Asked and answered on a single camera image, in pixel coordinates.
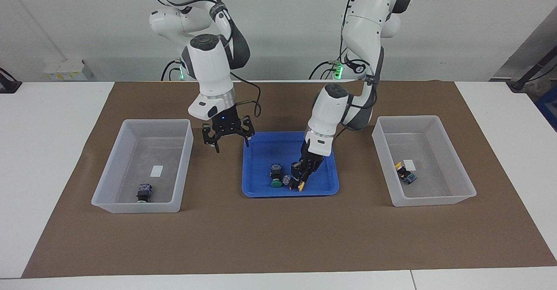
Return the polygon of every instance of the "black stand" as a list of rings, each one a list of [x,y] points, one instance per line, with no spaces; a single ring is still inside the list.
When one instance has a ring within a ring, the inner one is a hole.
[[[0,74],[0,84],[2,84],[0,94],[13,94],[20,88],[22,82],[10,81],[3,74]]]
[[[517,82],[507,83],[507,85],[514,91],[521,91],[524,85],[530,81],[530,79],[537,74],[541,68],[545,67],[555,56],[557,56],[557,46],[549,51],[534,67],[532,67],[520,80]]]

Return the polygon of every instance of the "white wall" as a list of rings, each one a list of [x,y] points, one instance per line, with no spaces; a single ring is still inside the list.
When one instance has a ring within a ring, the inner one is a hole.
[[[155,0],[20,0],[19,12],[5,1],[0,64],[24,80],[44,80],[40,60],[59,56],[56,48],[66,58],[84,59],[100,80],[157,80],[175,57],[173,46],[149,28]],[[224,1],[252,50],[238,71],[245,78],[307,78],[315,64],[336,57],[346,0]],[[487,81],[556,5],[414,0],[400,32],[384,40],[383,77]],[[21,20],[25,8],[36,24]],[[37,24],[45,36],[36,33]],[[50,39],[54,46],[46,46]]]

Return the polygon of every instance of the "white label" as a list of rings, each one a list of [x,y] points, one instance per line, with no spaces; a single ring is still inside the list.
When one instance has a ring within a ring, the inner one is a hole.
[[[163,173],[163,166],[161,165],[154,165],[153,169],[151,170],[151,177],[158,178]]]
[[[414,165],[414,161],[411,159],[404,159],[404,167],[407,171],[416,171],[416,165]]]

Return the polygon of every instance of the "green indicator light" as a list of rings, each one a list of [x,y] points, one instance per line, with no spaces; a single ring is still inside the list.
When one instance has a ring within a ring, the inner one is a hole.
[[[342,71],[344,70],[344,67],[342,67],[342,64],[336,64],[336,70],[334,73],[334,78],[336,78],[336,80],[340,80],[342,78]]]

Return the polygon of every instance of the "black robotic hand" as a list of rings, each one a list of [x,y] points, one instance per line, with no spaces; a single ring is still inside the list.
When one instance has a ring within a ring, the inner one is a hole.
[[[302,144],[300,160],[292,163],[290,173],[292,178],[288,186],[290,189],[298,189],[302,191],[304,185],[312,173],[317,171],[319,165],[323,163],[323,156],[308,151],[309,145],[304,141]]]

